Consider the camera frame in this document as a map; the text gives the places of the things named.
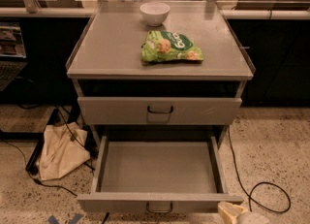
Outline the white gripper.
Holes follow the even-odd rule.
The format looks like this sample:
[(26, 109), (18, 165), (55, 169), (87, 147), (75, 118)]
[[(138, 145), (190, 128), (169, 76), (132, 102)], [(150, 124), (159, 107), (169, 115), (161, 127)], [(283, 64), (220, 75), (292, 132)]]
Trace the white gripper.
[(220, 202), (218, 213), (225, 224), (269, 224), (265, 216), (229, 202)]

